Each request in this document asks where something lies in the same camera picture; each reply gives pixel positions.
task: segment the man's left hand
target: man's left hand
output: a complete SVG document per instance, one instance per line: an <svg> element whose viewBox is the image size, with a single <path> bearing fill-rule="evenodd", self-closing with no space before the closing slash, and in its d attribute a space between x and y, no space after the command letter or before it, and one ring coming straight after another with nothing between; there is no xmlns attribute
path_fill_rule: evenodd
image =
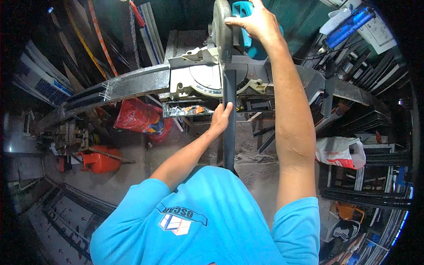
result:
<svg viewBox="0 0 424 265"><path fill-rule="evenodd" d="M221 134L228 126L228 117L233 110L233 103L228 102L224 110L223 104L219 104L212 115L212 123L209 130L216 135Z"/></svg>

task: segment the saw handle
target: saw handle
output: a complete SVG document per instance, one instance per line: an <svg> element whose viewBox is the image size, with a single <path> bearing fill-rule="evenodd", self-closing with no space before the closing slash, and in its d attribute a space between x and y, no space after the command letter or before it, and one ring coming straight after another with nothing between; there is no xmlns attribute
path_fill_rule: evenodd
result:
<svg viewBox="0 0 424 265"><path fill-rule="evenodd" d="M232 15L234 17L248 17L252 15L254 10L253 4L248 1L239 1L233 3L232 6ZM281 34L284 36L283 28L280 25ZM247 31L242 28L242 41L244 51L249 55L250 58L254 60L265 60L268 57L268 54L265 51L265 48L262 46L259 40L253 39L248 36Z"/></svg>

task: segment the red gas cylinder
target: red gas cylinder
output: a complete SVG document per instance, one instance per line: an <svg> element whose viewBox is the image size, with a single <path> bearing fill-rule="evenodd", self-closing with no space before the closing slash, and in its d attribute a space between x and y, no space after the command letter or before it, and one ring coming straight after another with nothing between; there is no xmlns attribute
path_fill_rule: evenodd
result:
<svg viewBox="0 0 424 265"><path fill-rule="evenodd" d="M111 155L122 156L120 151L117 149L109 148L105 145L94 145L92 148ZM121 160L111 158L100 153L91 153L86 155L80 152L77 155L82 156L83 159L84 168L81 169L81 171L91 171L95 174L117 170L122 164Z"/></svg>

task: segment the saw blade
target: saw blade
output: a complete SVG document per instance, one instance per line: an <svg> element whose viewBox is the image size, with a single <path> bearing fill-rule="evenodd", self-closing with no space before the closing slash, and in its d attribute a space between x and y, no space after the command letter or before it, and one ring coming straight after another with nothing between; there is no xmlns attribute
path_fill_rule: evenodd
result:
<svg viewBox="0 0 424 265"><path fill-rule="evenodd" d="M231 17L231 7L227 0L215 0L213 6L212 41L218 48L219 63L229 63L232 57L233 32L224 22Z"/></svg>

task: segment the man's left arm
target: man's left arm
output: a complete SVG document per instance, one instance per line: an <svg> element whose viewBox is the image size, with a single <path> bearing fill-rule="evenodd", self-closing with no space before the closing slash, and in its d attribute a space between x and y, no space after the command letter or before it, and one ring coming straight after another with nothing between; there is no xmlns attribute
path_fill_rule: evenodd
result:
<svg viewBox="0 0 424 265"><path fill-rule="evenodd" d="M161 180L173 191L188 177L206 148L227 128L228 116L232 109L231 102L225 110L223 105L219 104L212 116L209 130L163 162L150 178Z"/></svg>

